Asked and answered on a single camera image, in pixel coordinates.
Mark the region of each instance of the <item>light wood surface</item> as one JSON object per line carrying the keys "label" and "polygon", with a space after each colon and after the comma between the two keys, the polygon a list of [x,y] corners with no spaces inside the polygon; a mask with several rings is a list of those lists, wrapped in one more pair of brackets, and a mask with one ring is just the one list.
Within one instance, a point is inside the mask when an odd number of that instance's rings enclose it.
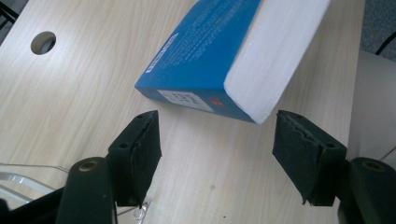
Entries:
{"label": "light wood surface", "polygon": [[[279,108],[347,144],[364,1],[332,1],[263,125],[153,102],[134,89],[194,2],[29,1],[0,48],[0,162],[70,168],[105,156],[134,116],[157,109],[163,157],[145,223],[337,223],[337,206],[301,205],[271,152]],[[31,42],[44,31],[56,44],[35,55]]]}

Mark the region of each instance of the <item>blue box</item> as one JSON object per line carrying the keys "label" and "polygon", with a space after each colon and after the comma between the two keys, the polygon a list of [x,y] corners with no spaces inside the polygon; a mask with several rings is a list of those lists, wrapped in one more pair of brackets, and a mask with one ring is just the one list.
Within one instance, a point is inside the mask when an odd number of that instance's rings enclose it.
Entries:
{"label": "blue box", "polygon": [[260,2],[197,2],[135,87],[149,99],[254,122],[224,90],[224,80]]}

